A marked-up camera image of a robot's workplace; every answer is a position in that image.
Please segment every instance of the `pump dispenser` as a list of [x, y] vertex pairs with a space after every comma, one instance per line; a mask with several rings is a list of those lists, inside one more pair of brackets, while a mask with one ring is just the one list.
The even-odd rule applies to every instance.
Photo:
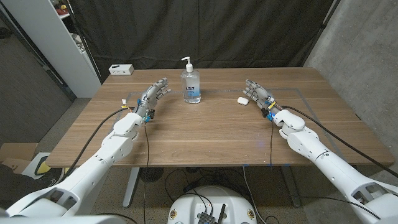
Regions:
[[199, 72], [193, 69], [190, 57], [181, 60], [187, 60], [186, 69], [181, 73], [182, 92], [186, 103], [200, 102], [200, 79]]

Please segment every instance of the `bottle label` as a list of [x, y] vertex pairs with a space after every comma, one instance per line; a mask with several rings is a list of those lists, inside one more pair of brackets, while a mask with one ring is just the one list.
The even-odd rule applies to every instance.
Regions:
[[187, 95], [188, 96], [199, 96], [200, 95], [200, 90], [195, 89], [194, 86], [187, 86]]

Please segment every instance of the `table leg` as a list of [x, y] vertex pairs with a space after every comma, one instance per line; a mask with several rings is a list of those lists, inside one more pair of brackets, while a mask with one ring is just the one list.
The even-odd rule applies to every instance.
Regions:
[[123, 207], [128, 208], [131, 205], [132, 197], [134, 196], [134, 190], [138, 183], [139, 167], [133, 167], [130, 171], [129, 182], [127, 183], [126, 193], [124, 194]]
[[[290, 166], [282, 166], [281, 168], [288, 193], [291, 195], [299, 195], [299, 192], [297, 191], [296, 182], [294, 181], [292, 169], [290, 168]], [[292, 205], [294, 207], [296, 208], [301, 207], [301, 200], [299, 197], [290, 196], [290, 198], [292, 199]]]

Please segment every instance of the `blue connector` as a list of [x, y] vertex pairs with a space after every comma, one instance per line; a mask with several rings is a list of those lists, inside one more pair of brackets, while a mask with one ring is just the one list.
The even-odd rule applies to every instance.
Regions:
[[272, 121], [274, 118], [271, 116], [271, 114], [269, 113], [268, 115], [267, 115], [267, 119], [268, 120], [270, 120], [270, 121]]

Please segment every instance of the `black curtain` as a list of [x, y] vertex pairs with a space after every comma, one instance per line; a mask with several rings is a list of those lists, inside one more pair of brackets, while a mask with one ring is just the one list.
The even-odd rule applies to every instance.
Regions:
[[102, 82], [135, 69], [299, 67], [333, 0], [70, 0]]

